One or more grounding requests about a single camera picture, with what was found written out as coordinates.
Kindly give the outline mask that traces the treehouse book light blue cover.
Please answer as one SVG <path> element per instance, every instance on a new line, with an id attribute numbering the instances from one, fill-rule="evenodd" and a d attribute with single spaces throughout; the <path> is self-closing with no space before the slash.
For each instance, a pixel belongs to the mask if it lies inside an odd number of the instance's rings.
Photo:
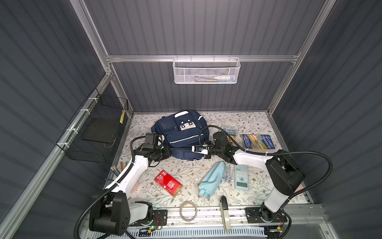
<path id="1" fill-rule="evenodd" d="M 238 134 L 238 129 L 236 128 L 230 128 L 230 127 L 223 127 L 222 128 L 225 132 L 227 132 L 229 134 L 229 136 L 227 137 L 228 138 L 228 141 L 230 143 L 233 143 L 232 139 L 235 139 L 237 134 Z"/>

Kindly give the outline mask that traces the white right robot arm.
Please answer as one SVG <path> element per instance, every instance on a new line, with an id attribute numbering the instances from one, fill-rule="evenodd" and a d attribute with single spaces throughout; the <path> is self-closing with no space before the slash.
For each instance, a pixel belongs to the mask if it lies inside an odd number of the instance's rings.
<path id="1" fill-rule="evenodd" d="M 274 187 L 266 200 L 261 204 L 258 215 L 265 223 L 273 222 L 279 215 L 286 216 L 287 226 L 279 235 L 280 239 L 287 235 L 292 225 L 291 216 L 284 210 L 285 206 L 292 198 L 323 183 L 333 170 L 332 160 L 320 152 L 310 150 L 278 150 L 273 153 L 250 151 L 242 147 L 232 136 L 220 127 L 218 128 L 218 132 L 214 134 L 213 139 L 213 143 L 207 143 L 202 142 L 201 137 L 198 136 L 199 143 L 198 145 L 192 146 L 192 152 L 205 155 L 217 155 L 227 163 L 252 166 L 258 169 L 264 169 L 268 172 Z M 298 190 L 298 186 L 305 179 L 305 173 L 293 159 L 293 155 L 297 154 L 319 156 L 328 163 L 328 169 L 320 179 L 312 185 L 300 190 Z"/>

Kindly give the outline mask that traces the treehouse book dark blue cover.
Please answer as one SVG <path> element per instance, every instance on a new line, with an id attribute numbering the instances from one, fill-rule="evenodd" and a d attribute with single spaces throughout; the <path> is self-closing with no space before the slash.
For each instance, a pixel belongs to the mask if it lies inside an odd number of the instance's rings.
<path id="1" fill-rule="evenodd" d="M 268 134 L 242 134 L 246 149 L 276 149 Z"/>

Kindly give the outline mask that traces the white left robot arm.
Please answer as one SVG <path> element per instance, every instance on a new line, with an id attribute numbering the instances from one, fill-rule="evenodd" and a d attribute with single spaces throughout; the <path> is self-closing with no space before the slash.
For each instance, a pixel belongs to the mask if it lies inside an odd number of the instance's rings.
<path id="1" fill-rule="evenodd" d="M 164 145 L 163 136 L 147 133 L 130 142 L 132 159 L 129 165 L 95 198 L 91 205 L 78 218 L 73 237 L 80 238 L 80 227 L 86 215 L 90 215 L 89 230 L 103 233 L 101 239 L 111 235 L 122 236 L 128 226 L 150 217 L 149 203 L 139 202 L 131 213 L 128 196 L 139 177 L 153 161 L 161 161 L 171 156 Z"/>

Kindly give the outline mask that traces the navy blue backpack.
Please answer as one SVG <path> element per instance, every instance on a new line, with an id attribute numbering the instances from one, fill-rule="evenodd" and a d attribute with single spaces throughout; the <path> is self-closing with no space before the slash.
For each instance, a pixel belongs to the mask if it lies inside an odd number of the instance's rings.
<path id="1" fill-rule="evenodd" d="M 151 127 L 151 132 L 164 137 L 164 144 L 170 148 L 171 155 L 181 160 L 200 160 L 203 154 L 193 152 L 192 147 L 199 142 L 209 141 L 209 129 L 204 129 L 207 122 L 194 110 L 183 110 L 167 117 L 162 117 Z"/>

